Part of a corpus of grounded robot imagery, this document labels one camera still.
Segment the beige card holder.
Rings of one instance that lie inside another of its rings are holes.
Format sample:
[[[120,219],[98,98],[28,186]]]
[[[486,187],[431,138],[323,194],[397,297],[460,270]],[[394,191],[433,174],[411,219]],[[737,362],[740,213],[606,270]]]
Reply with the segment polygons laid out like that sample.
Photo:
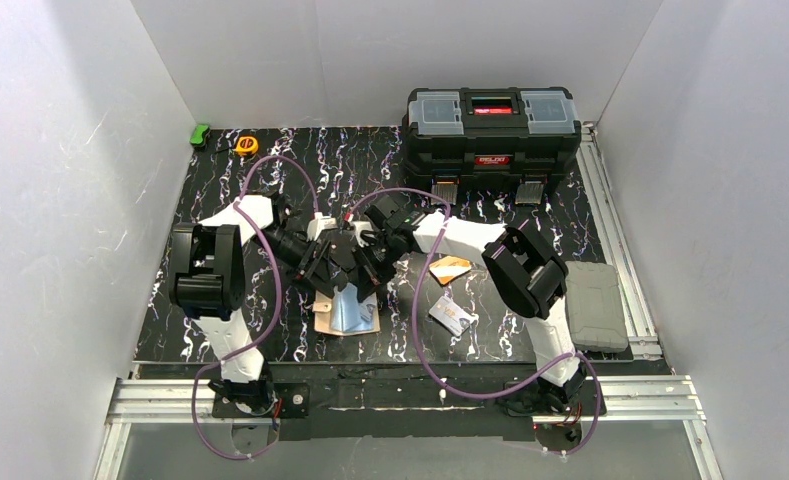
[[[338,337],[378,333],[377,295],[373,293],[364,300],[359,300],[357,295],[358,290],[353,284],[348,284],[343,291],[335,291],[333,297],[317,292],[312,304],[314,330]]]

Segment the white card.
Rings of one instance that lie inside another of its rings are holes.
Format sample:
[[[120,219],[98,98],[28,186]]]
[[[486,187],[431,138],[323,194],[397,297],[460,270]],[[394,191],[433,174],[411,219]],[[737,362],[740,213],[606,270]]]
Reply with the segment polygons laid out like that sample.
[[[429,309],[429,316],[442,325],[452,336],[462,336],[478,320],[448,296],[440,297]]]

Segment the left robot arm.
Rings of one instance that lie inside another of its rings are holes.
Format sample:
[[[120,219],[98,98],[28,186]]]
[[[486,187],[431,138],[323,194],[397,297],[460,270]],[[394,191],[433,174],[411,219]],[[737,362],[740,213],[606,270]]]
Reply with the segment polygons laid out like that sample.
[[[317,213],[306,229],[292,227],[287,198],[248,194],[199,223],[180,223],[171,235],[169,296],[205,335],[218,359],[216,396],[261,414],[274,403],[273,381],[264,356],[252,347],[242,307],[248,285],[244,247],[268,245],[287,279],[325,295],[345,291],[357,277],[350,240],[327,239],[335,222]]]

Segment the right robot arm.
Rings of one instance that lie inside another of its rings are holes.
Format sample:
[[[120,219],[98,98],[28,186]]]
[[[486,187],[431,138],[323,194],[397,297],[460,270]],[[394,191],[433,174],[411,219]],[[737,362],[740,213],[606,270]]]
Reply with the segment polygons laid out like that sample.
[[[388,282],[385,268],[403,256],[422,253],[467,260],[485,268],[506,307],[526,321],[537,370],[506,389],[476,393],[447,383],[431,367],[423,350],[416,353],[429,375],[443,390],[470,400],[493,400],[517,393],[532,384],[567,402],[580,390],[589,367],[574,346],[566,320],[552,315],[552,307],[567,294],[569,268],[541,235],[531,218],[512,223],[480,223],[452,213],[451,204],[433,199],[441,210],[420,210],[393,198],[393,189],[372,192],[345,216],[359,245],[359,289],[366,291]]]

